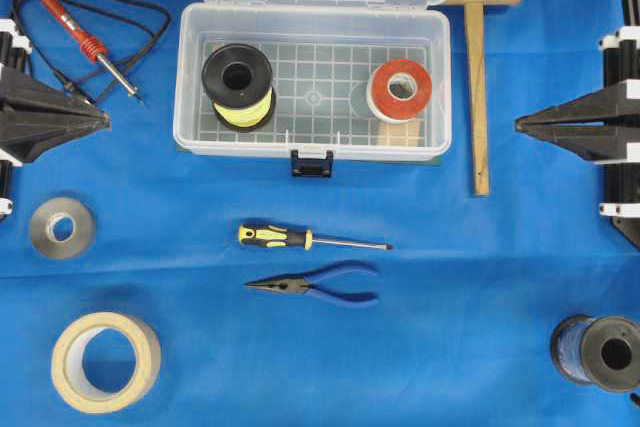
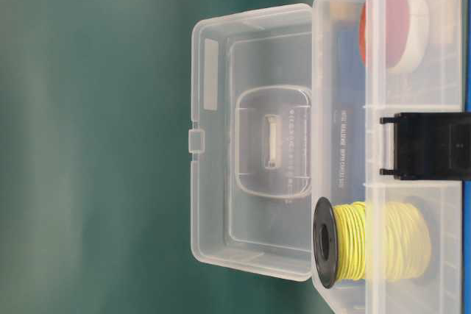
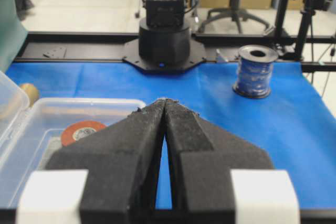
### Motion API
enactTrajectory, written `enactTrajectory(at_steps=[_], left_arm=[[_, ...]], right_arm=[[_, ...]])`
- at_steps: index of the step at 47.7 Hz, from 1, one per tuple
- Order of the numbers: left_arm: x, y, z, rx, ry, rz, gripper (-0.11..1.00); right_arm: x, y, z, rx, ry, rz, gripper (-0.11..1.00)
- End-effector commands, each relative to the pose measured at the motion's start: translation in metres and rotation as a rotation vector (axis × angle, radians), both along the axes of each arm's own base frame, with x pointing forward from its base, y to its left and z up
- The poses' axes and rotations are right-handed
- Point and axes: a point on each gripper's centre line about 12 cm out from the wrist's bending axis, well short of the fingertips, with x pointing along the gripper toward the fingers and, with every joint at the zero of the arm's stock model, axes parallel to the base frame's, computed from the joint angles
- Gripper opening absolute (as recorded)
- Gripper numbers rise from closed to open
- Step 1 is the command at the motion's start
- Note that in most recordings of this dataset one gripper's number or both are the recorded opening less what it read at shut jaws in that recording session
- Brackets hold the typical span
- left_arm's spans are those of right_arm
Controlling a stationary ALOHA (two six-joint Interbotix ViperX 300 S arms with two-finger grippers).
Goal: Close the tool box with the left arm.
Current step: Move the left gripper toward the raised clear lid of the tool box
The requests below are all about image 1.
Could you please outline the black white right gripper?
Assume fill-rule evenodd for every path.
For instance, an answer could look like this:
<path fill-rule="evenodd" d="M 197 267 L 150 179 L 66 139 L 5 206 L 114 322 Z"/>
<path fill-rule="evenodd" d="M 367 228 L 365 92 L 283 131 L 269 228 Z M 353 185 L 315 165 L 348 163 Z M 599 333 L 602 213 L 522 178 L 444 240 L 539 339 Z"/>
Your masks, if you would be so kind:
<path fill-rule="evenodd" d="M 517 131 L 604 166 L 602 215 L 639 218 L 639 27 L 599 41 L 605 88 L 523 116 Z M 556 125 L 605 122 L 606 125 Z"/>

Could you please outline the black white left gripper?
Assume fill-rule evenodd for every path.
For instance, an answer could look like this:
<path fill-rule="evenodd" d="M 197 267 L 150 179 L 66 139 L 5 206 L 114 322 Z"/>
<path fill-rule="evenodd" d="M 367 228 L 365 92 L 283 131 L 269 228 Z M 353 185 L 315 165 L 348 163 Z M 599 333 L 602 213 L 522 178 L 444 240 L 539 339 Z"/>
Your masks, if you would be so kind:
<path fill-rule="evenodd" d="M 31 43 L 11 19 L 1 20 L 1 220 L 12 213 L 13 169 L 69 141 L 109 129 L 110 117 L 94 105 L 24 74 Z M 16 115 L 27 111 L 69 115 Z"/>

